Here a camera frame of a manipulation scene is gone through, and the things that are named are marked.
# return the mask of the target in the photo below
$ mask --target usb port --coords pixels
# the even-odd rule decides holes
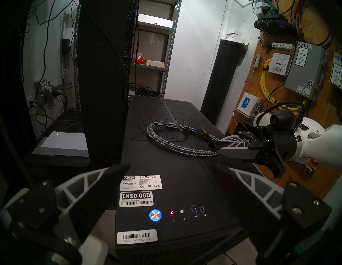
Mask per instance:
[[[191,206],[191,210],[192,210],[193,214],[197,214],[197,210],[196,210],[195,205]]]
[[[203,205],[202,205],[202,204],[199,204],[199,205],[198,205],[198,208],[199,208],[199,211],[200,211],[201,213],[204,213],[204,208],[203,208]]]

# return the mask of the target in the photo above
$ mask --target gray utility box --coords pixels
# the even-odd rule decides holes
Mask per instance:
[[[327,61],[327,53],[323,48],[298,42],[285,89],[292,90],[308,100],[316,100]]]

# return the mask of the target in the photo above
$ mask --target power strip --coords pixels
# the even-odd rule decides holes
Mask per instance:
[[[288,50],[288,51],[293,51],[293,52],[295,50],[295,46],[293,44],[280,43],[280,42],[273,42],[272,48],[283,49],[283,50]]]

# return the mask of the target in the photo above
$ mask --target power button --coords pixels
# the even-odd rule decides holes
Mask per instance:
[[[159,221],[161,219],[161,212],[160,210],[154,209],[150,211],[149,217],[152,221]]]

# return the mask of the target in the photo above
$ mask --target blue sticker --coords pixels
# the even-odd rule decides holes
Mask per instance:
[[[244,102],[242,103],[241,107],[243,107],[244,109],[247,108],[247,105],[248,105],[250,100],[251,100],[250,98],[246,97]]]

